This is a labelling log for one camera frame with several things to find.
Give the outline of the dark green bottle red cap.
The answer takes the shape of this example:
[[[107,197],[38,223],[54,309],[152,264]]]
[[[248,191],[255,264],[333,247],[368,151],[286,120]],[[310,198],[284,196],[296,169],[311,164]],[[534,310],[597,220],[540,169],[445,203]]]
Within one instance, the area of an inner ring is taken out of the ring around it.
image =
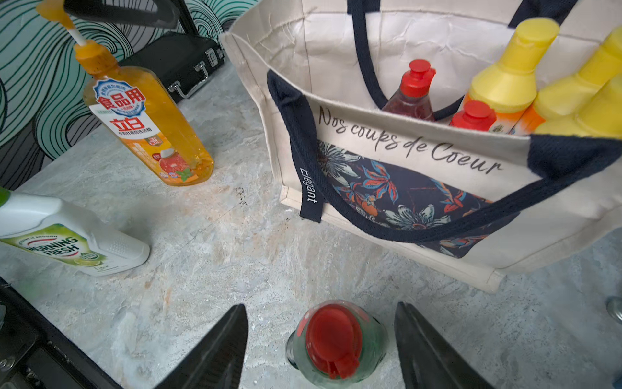
[[[319,388],[348,388],[384,359],[388,333],[363,308],[343,300],[309,309],[286,343],[290,365]]]

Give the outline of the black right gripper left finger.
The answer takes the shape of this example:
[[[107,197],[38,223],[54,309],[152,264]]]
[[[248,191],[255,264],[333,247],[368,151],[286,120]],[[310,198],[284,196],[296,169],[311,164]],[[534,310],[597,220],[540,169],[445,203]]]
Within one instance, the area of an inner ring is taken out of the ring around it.
[[[237,389],[248,333],[246,307],[232,306],[157,387]]]

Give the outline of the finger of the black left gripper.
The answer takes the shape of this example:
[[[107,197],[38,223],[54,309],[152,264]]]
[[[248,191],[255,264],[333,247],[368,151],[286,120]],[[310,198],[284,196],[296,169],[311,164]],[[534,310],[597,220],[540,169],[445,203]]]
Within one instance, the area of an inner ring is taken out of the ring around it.
[[[79,19],[110,24],[127,24],[174,29],[180,11],[172,1],[104,1],[66,0],[66,13]]]

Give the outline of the cream canvas shopping bag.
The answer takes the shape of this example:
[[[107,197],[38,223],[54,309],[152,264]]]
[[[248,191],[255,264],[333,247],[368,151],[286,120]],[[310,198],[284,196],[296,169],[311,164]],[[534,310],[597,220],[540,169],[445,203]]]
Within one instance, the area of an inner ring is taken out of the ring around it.
[[[261,1],[220,40],[259,108],[280,201],[495,292],[621,227],[621,143],[448,126],[517,25],[560,24],[539,82],[621,23],[618,1]],[[429,122],[382,108],[416,59]]]

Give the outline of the orange bottle yellow cap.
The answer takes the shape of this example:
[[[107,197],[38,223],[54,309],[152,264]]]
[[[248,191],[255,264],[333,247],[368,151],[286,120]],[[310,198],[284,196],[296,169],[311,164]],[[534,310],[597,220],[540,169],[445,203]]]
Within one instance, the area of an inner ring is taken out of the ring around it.
[[[464,103],[480,101],[496,114],[489,131],[509,134],[537,96],[536,68],[560,32],[554,19],[526,19],[503,55],[471,81]]]
[[[621,140],[621,109],[621,74],[618,74],[576,113],[547,121],[534,134]]]
[[[510,133],[528,136],[546,121],[575,113],[620,73],[621,27],[618,26],[579,71],[542,88]]]

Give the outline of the large orange soap bottle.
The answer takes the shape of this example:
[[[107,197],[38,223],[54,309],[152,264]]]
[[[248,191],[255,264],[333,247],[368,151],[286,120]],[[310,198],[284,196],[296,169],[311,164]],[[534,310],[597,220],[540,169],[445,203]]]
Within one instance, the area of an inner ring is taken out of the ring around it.
[[[43,1],[36,10],[74,38],[75,58],[92,76],[83,90],[89,110],[163,183],[207,181],[214,160],[158,77],[139,66],[121,66],[106,47],[81,35],[63,6]]]

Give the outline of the yellow-green soap bottle red cap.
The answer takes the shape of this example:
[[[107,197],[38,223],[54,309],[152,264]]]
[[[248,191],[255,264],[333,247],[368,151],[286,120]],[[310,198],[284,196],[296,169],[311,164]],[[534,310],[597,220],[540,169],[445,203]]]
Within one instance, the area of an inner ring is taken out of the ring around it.
[[[456,113],[450,121],[450,126],[473,131],[489,131],[497,121],[497,115],[486,103],[469,100],[463,109]]]

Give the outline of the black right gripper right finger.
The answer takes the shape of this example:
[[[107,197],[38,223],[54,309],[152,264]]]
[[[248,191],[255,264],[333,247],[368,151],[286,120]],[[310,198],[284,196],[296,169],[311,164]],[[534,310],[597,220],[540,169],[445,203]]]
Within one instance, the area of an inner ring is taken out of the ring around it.
[[[395,340],[406,388],[490,388],[412,304],[399,302]]]

